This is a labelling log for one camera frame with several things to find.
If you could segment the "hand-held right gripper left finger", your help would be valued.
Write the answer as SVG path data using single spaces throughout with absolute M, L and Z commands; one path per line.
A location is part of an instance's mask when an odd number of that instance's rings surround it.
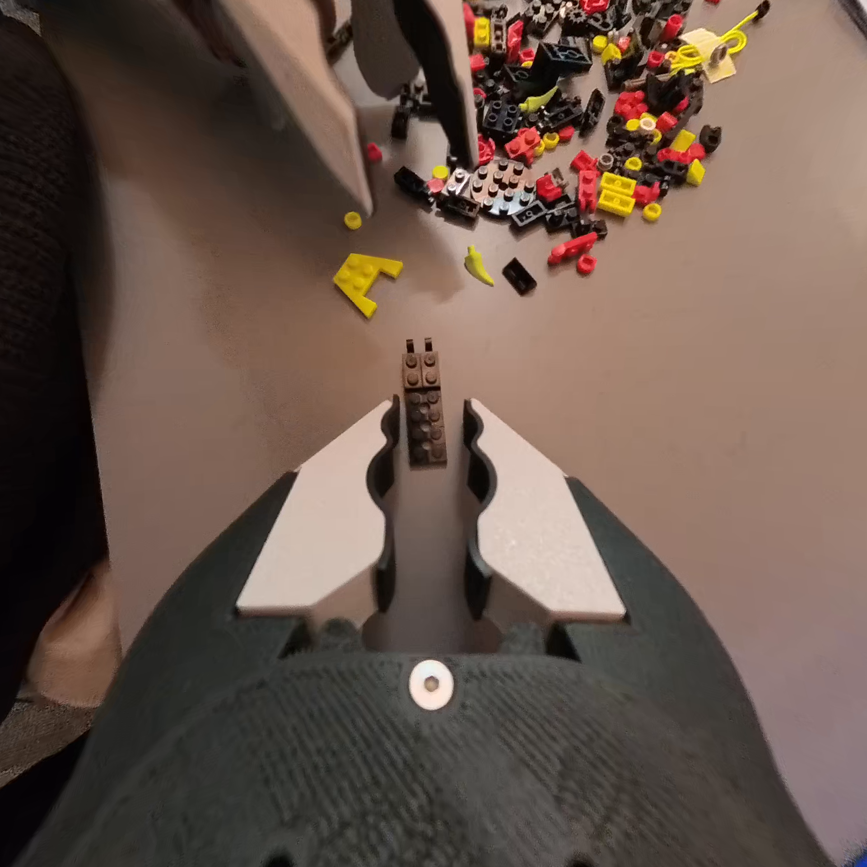
M 295 472 L 237 601 L 243 616 L 298 616 L 362 629 L 396 591 L 386 497 L 400 440 L 398 396 L 382 401 Z

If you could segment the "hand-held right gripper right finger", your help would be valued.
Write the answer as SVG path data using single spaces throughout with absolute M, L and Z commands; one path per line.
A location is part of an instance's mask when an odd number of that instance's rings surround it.
M 566 474 L 478 399 L 463 405 L 471 616 L 502 633 L 517 624 L 621 623 L 626 606 Z

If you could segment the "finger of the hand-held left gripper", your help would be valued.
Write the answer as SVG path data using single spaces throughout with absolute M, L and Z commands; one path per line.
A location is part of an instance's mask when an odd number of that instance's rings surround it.
M 358 113 L 326 52 L 336 27 L 335 3 L 213 5 L 227 41 L 263 91 L 271 118 L 290 117 L 357 208 L 372 215 L 374 197 Z
M 461 168 L 480 164 L 469 49 L 461 1 L 396 1 L 395 12 L 425 75 L 434 112 Z

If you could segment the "black lego clip brick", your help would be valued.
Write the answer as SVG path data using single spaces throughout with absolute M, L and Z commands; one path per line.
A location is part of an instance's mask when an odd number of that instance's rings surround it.
M 401 88 L 389 130 L 391 140 L 405 141 L 413 118 L 422 120 L 436 118 L 435 108 L 428 92 L 428 83 L 423 76 L 407 82 Z

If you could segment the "pile of lego pieces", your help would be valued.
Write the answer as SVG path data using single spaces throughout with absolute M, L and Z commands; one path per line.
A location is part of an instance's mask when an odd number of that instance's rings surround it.
M 480 164 L 447 156 L 423 179 L 399 168 L 399 189 L 447 219 L 481 216 L 515 233 L 567 233 L 547 265 L 596 268 L 605 215 L 646 222 L 683 185 L 700 186 L 720 126 L 690 121 L 706 86 L 735 74 L 745 24 L 719 36 L 686 29 L 692 2 L 524 2 L 463 5 Z

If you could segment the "dark brown lego plate assembly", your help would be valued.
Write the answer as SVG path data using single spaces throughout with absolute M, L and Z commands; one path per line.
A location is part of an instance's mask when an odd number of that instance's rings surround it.
M 420 350 L 412 338 L 406 340 L 401 378 L 409 465 L 414 468 L 445 466 L 447 437 L 441 365 L 431 338 L 425 338 Z

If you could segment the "yellow lego wedge plate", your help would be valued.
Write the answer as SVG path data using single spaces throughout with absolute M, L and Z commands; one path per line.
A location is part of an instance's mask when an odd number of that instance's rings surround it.
M 397 259 L 352 253 L 333 277 L 333 283 L 369 320 L 377 309 L 376 302 L 368 297 L 375 281 L 382 275 L 396 279 L 403 267 L 403 262 Z

